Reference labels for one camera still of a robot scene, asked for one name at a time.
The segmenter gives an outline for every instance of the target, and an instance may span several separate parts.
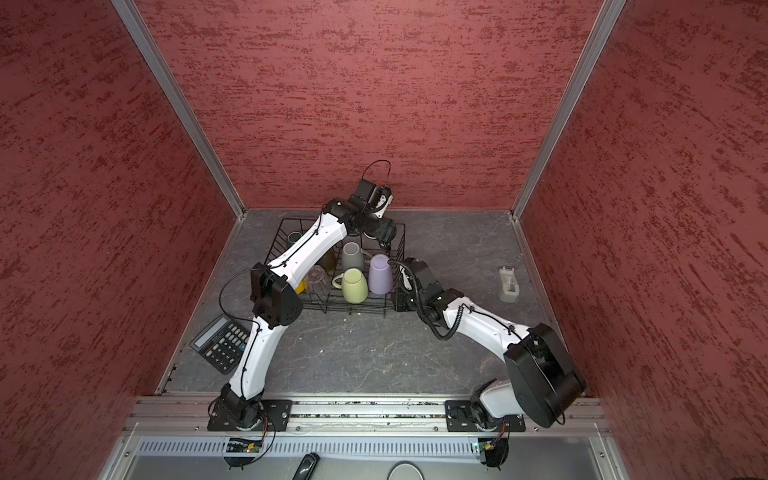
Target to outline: black cable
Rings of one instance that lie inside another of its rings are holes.
[[[243,369],[240,370],[240,396],[243,397],[243,400],[245,400],[245,389],[243,388],[243,377],[245,376],[246,368],[245,365],[248,365],[248,359],[250,358],[250,353],[253,351],[253,344],[256,343],[256,339],[259,338],[259,333],[261,333],[261,325],[257,322],[253,322],[254,325],[256,325],[256,335],[253,338],[252,342],[249,342],[250,348],[248,349],[248,355],[245,356],[245,362],[243,362]]]
[[[290,260],[290,259],[291,259],[291,257],[293,257],[293,255],[295,255],[295,254],[296,254],[296,252],[298,252],[299,250],[301,250],[301,248],[302,248],[304,245],[306,245],[306,243],[307,243],[307,242],[309,242],[309,241],[310,241],[310,238],[312,238],[312,236],[314,236],[314,235],[317,235],[317,234],[320,232],[320,224],[321,224],[322,222],[323,222],[323,210],[321,209],[321,210],[320,210],[320,216],[317,218],[317,228],[315,228],[315,232],[313,233],[313,235],[310,235],[309,237],[307,237],[307,238],[306,238],[306,240],[304,240],[304,243],[302,243],[301,245],[299,245],[299,248],[295,249],[295,250],[293,251],[293,253],[291,253],[291,254],[288,256],[288,258],[286,258],[285,260],[283,260],[283,262],[282,262],[280,265],[278,265],[278,266],[286,266],[286,265],[288,264],[288,260]],[[225,315],[229,316],[230,318],[233,318],[233,319],[238,319],[238,320],[243,320],[244,322],[251,322],[251,323],[255,323],[255,322],[256,322],[256,321],[255,321],[254,319],[252,319],[252,318],[243,318],[242,316],[235,316],[235,315],[232,315],[231,313],[227,312],[227,311],[224,309],[224,306],[223,306],[223,304],[221,303],[221,296],[222,296],[222,294],[224,293],[224,289],[226,289],[226,288],[229,286],[229,284],[232,282],[232,280],[235,280],[237,277],[239,277],[239,276],[240,276],[240,275],[242,275],[243,273],[253,272],[254,270],[259,270],[259,269],[257,269],[257,268],[249,268],[249,269],[247,269],[247,270],[243,270],[242,272],[238,272],[238,273],[235,273],[235,274],[234,274],[234,275],[233,275],[233,276],[232,276],[232,277],[231,277],[229,280],[227,280],[227,282],[224,284],[224,286],[222,286],[222,287],[221,287],[221,290],[219,290],[219,308],[221,309],[221,311],[222,311],[222,312],[224,312],[224,314],[225,314]]]
[[[270,414],[267,413],[266,410],[264,410],[264,415],[266,415],[266,427],[269,428],[270,423],[272,424],[272,442],[270,442],[270,446],[266,447],[266,450],[264,450],[264,452],[261,455],[259,455],[259,458],[257,458],[256,460],[253,460],[254,462],[256,462],[257,460],[260,460],[261,457],[266,455],[266,453],[272,448],[272,444],[275,442],[275,437],[277,436],[277,425],[275,425],[272,419],[270,419]]]
[[[413,296],[414,296],[414,303],[416,304],[416,312],[419,315],[419,318],[426,323],[426,325],[429,327],[429,329],[432,331],[432,334],[437,337],[438,340],[441,340],[443,342],[449,340],[454,334],[456,333],[456,330],[458,330],[458,325],[462,322],[462,315],[464,314],[464,304],[462,304],[458,310],[456,311],[456,318],[453,320],[453,325],[451,325],[451,328],[448,330],[445,335],[442,335],[440,332],[437,331],[437,327],[432,325],[432,322],[429,321],[429,315],[427,315],[426,311],[424,310],[424,306],[422,305],[422,297],[421,297],[421,289],[422,289],[422,283],[419,281],[419,279],[416,277],[416,275],[413,274],[413,271],[410,269],[408,265],[406,265],[403,262],[400,262],[398,260],[390,260],[390,265],[397,265],[401,266],[404,271],[408,273],[408,275],[411,278],[412,282],[412,290],[413,290]]]
[[[563,415],[563,422],[561,423],[560,420],[557,418],[555,418],[554,420],[558,423],[558,425],[565,425],[565,408],[563,407],[563,401],[560,400],[558,391],[554,389],[554,385],[552,385],[552,382],[549,381],[549,377],[546,376],[546,374],[544,373],[544,370],[541,369],[541,366],[536,361],[536,357],[533,355],[533,353],[531,353],[531,350],[529,350],[528,353],[533,358],[534,360],[533,363],[536,364],[536,368],[538,369],[538,371],[541,372],[541,376],[544,377],[544,380],[546,380],[547,384],[549,384],[549,388],[552,389],[552,393],[554,393],[554,397],[558,400],[558,406],[560,407],[560,411],[562,412],[562,415]]]
[[[496,323],[498,323],[499,325],[503,326],[507,330],[507,334],[508,335],[514,335],[514,336],[518,337],[518,339],[521,342],[523,341],[523,338],[521,336],[519,336],[517,332],[515,332],[515,328],[512,325],[507,325],[506,323],[502,322],[501,320],[499,320],[498,318],[496,318],[493,315],[489,315],[489,314],[487,314],[485,312],[481,312],[479,310],[475,310],[475,306],[467,305],[467,308],[469,308],[469,311],[472,312],[472,313],[479,313],[480,315],[487,316],[489,319],[495,320]]]
[[[384,180],[384,187],[386,187],[386,185],[389,183],[389,174],[392,172],[392,164],[389,163],[389,160],[382,159],[382,160],[373,161],[368,167],[366,167],[365,170],[362,171],[362,175],[360,175],[360,178],[365,178],[366,172],[368,171],[368,169],[371,168],[373,165],[379,163],[380,161],[386,162],[386,164],[389,165],[389,168],[386,171],[386,180]]]
[[[285,260],[283,260],[283,262],[282,262],[280,265],[276,265],[276,266],[286,266],[286,265],[288,264],[288,260],[290,260],[290,259],[291,259],[291,257],[293,257],[294,255],[296,255],[296,252],[298,252],[299,250],[301,250],[301,248],[302,248],[304,245],[306,245],[306,243],[307,243],[307,242],[309,242],[309,241],[310,241],[310,238],[312,238],[312,237],[314,237],[315,235],[317,235],[318,233],[320,233],[320,224],[323,222],[323,208],[324,208],[324,207],[325,207],[325,205],[323,205],[323,206],[320,208],[320,216],[317,218],[317,228],[315,228],[315,232],[314,232],[312,235],[308,236],[308,237],[306,238],[306,240],[304,240],[304,242],[303,242],[301,245],[299,245],[299,248],[295,249],[295,250],[293,251],[293,253],[291,253],[291,254],[288,256],[288,258],[286,258]]]
[[[224,309],[224,305],[221,304],[221,294],[224,293],[224,289],[227,288],[227,286],[230,284],[230,282],[232,280],[235,280],[237,277],[239,277],[243,273],[253,272],[254,270],[260,270],[260,269],[258,269],[258,268],[249,268],[248,270],[243,270],[242,272],[235,273],[235,275],[232,278],[230,278],[229,280],[227,280],[227,282],[224,284],[224,286],[221,287],[221,290],[219,290],[219,308],[221,309],[222,312],[224,312],[224,315],[226,315],[226,316],[228,316],[230,318],[233,318],[233,319],[243,320],[244,322],[256,323],[256,320],[254,320],[252,318],[243,318],[242,316],[232,315],[231,313],[227,312]]]

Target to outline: yellow object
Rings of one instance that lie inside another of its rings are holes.
[[[362,272],[356,268],[350,268],[340,275],[333,277],[331,284],[340,288],[344,300],[348,303],[362,303],[368,298],[368,282]]]

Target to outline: metal bracket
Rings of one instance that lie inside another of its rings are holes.
[[[449,432],[481,432],[470,416],[469,400],[446,400],[445,401],[445,423]],[[523,415],[507,415],[504,417],[504,425],[507,432],[524,432],[525,419]],[[502,430],[499,424],[493,432]]]
[[[269,419],[267,430],[285,432],[288,428],[290,419],[290,408],[293,402],[291,400],[261,400],[261,405]],[[228,415],[217,410],[222,409],[220,405],[214,407],[214,411],[208,420],[208,432],[239,432],[232,424]],[[252,431],[261,430],[261,419],[253,426]]]

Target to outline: lavender cup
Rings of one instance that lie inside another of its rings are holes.
[[[368,270],[368,289],[376,295],[385,295],[395,286],[392,278],[392,266],[389,265],[389,257],[375,255],[371,259],[371,267]]]

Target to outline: red textured wall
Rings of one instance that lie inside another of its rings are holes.
[[[0,31],[0,477],[94,478],[233,214],[108,1]]]
[[[766,21],[627,2],[524,212],[633,480],[768,477]]]
[[[504,208],[602,0],[137,0],[247,207]]]

